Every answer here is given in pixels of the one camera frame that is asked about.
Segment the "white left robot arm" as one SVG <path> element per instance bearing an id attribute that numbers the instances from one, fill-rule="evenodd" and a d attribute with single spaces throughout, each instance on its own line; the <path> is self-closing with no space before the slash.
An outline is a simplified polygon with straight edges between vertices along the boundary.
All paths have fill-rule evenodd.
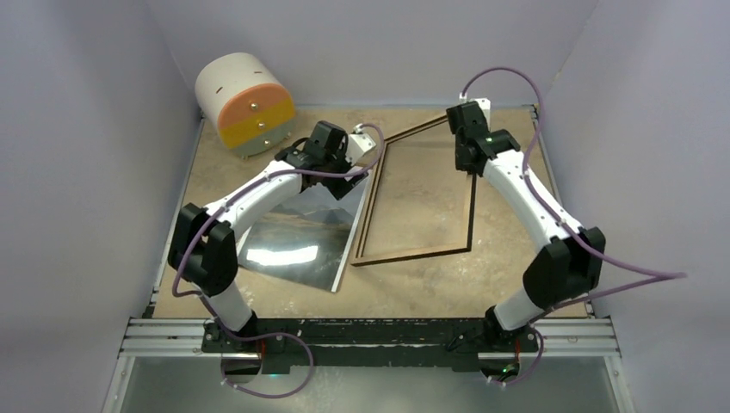
<path id="1" fill-rule="evenodd" d="M 257 315 L 235 283 L 241 239 L 263 215 L 310 187 L 343 198 L 382 155 L 383 138 L 366 130 L 360 124 L 348 132 L 320 120 L 232 193 L 205 206 L 181 207 L 167 257 L 175 271 L 171 292 L 198 298 L 234 351 L 249 350 L 257 339 Z"/>

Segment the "mountain landscape photo print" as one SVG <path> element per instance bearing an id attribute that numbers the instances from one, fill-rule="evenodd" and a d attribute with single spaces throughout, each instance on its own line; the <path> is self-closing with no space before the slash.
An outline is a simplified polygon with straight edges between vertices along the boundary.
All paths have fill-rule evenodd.
<path id="1" fill-rule="evenodd" d="M 244 234 L 239 266 L 336 292 L 368 185 L 365 175 L 341 200 L 317 185 L 277 205 Z"/>

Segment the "wooden picture frame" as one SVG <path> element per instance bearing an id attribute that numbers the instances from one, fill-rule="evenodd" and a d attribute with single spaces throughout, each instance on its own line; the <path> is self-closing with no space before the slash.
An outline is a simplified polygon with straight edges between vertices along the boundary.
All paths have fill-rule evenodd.
<path id="1" fill-rule="evenodd" d="M 466 253 L 475 175 L 455 168 L 455 139 L 437 116 L 386 139 L 362 212 L 354 267 Z"/>

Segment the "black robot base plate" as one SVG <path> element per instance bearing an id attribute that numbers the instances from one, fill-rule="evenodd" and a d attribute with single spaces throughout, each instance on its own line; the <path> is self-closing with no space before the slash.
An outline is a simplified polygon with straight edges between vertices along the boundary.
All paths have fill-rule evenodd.
<path id="1" fill-rule="evenodd" d="M 455 372 L 517 373 L 519 358 L 539 349 L 522 328 L 490 340 L 484 320 L 467 318 L 260 318 L 246 336 L 204 326 L 205 354 L 260 355 L 263 373 L 291 367 L 448 367 Z"/>

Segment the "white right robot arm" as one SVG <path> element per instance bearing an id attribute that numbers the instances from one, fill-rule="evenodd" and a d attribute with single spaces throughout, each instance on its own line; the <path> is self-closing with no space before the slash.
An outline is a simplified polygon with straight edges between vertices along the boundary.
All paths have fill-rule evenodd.
<path id="1" fill-rule="evenodd" d="M 597 287 L 605 236 L 567 213 L 539 179 L 506 130 L 491 131 L 482 102 L 465 102 L 446 111 L 455 137 L 455 167 L 484 177 L 505 198 L 533 241 L 536 256 L 523 273 L 523 285 L 490 307 L 483 337 L 503 350 L 517 332 L 545 311 Z"/>

